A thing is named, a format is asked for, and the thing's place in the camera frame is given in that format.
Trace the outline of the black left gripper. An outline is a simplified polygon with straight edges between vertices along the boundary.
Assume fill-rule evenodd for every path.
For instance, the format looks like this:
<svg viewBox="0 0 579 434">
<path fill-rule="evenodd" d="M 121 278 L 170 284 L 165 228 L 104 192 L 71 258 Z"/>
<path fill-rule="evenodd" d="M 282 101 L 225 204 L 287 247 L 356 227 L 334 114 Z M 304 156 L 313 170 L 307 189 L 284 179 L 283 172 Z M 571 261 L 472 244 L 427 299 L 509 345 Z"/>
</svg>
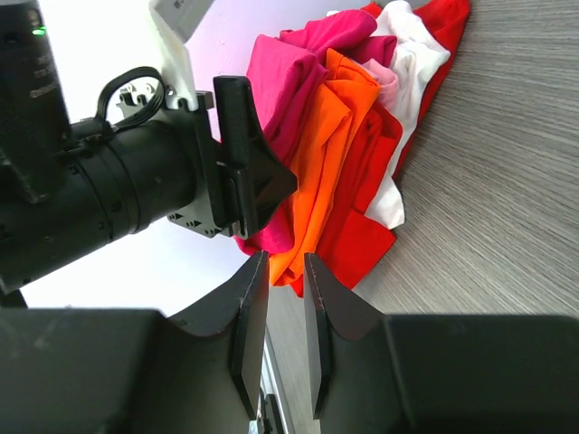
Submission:
<svg viewBox="0 0 579 434">
<path fill-rule="evenodd" d="M 297 190 L 297 177 L 273 153 L 244 76 L 214 78 L 221 149 L 233 182 L 233 234 L 263 230 Z M 208 92 L 190 111 L 184 100 L 148 122 L 100 141 L 83 140 L 57 158 L 61 188 L 26 203 L 1 172 L 1 291 L 10 294 L 167 217 L 206 237 L 226 224 Z"/>
</svg>

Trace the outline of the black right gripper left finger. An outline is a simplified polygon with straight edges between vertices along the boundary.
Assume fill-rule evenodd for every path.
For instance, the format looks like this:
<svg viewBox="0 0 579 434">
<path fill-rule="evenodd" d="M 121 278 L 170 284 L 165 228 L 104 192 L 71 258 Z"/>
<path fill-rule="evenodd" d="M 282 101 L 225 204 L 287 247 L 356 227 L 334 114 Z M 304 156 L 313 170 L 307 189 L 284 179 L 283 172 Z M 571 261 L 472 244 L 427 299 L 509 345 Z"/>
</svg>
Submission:
<svg viewBox="0 0 579 434">
<path fill-rule="evenodd" d="M 269 263 L 252 255 L 173 316 L 1 313 L 4 433 L 245 433 L 259 407 Z"/>
</svg>

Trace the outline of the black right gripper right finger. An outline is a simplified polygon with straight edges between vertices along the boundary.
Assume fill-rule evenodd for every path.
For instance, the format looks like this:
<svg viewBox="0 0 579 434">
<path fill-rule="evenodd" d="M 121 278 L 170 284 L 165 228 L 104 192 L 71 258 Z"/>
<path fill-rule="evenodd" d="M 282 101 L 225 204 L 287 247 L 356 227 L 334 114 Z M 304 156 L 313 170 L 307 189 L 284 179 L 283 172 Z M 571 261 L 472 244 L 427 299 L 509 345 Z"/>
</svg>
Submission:
<svg viewBox="0 0 579 434">
<path fill-rule="evenodd" d="M 314 254 L 304 268 L 312 412 L 324 433 L 575 433 L 578 321 L 387 315 Z"/>
</svg>

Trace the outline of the pink t shirt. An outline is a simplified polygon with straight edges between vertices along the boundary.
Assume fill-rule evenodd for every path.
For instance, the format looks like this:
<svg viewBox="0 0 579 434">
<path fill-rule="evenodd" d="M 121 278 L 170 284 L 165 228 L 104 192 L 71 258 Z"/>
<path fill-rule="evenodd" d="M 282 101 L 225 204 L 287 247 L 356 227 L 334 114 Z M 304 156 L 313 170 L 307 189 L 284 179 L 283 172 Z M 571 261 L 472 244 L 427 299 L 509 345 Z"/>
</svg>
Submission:
<svg viewBox="0 0 579 434">
<path fill-rule="evenodd" d="M 392 54 L 394 42 L 391 39 L 377 41 L 375 29 L 375 19 L 369 13 L 346 10 L 311 21 L 300 30 L 288 31 L 277 37 L 260 35 L 256 39 L 247 70 L 255 106 L 268 143 L 289 169 L 313 105 L 314 94 L 329 75 L 325 66 L 326 51 L 333 49 L 360 66 L 368 60 L 371 50 L 376 50 L 379 59 L 385 60 Z M 366 123 L 370 112 L 377 106 L 376 100 L 358 129 L 346 160 L 354 154 L 353 144 L 359 133 L 369 131 Z M 278 254 L 289 250 L 293 244 L 290 199 L 274 213 L 263 230 L 249 239 L 237 240 L 237 245 L 245 253 L 266 250 Z"/>
</svg>

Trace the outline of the orange folded t shirt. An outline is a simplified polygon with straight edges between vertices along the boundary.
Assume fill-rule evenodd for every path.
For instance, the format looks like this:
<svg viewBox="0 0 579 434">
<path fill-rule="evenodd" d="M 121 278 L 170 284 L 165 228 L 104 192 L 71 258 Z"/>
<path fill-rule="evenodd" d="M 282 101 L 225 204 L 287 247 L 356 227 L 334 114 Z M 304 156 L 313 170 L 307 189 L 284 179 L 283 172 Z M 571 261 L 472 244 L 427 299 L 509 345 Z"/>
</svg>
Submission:
<svg viewBox="0 0 579 434">
<path fill-rule="evenodd" d="M 270 258 L 270 283 L 286 286 L 303 274 L 304 255 L 316 250 L 333 208 L 338 178 L 348 151 L 380 86 L 365 70 L 333 49 L 326 51 L 328 78 L 313 105 L 290 162 L 298 190 L 290 197 L 294 244 Z"/>
</svg>

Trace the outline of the white folded t shirt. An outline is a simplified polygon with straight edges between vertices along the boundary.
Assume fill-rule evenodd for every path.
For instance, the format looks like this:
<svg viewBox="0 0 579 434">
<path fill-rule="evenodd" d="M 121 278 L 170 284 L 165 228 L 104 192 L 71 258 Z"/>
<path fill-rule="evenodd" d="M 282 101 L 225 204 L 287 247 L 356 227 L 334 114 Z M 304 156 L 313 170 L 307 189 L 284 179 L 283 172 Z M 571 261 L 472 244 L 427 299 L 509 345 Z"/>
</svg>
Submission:
<svg viewBox="0 0 579 434">
<path fill-rule="evenodd" d="M 365 216 L 392 230 L 405 221 L 403 199 L 394 183 L 394 172 L 417 127 L 426 86 L 451 53 L 435 40 L 406 1 L 385 5 L 377 17 L 374 35 L 392 35 L 397 39 L 390 69 L 398 77 L 399 90 L 389 112 L 401 123 L 403 133 Z"/>
</svg>

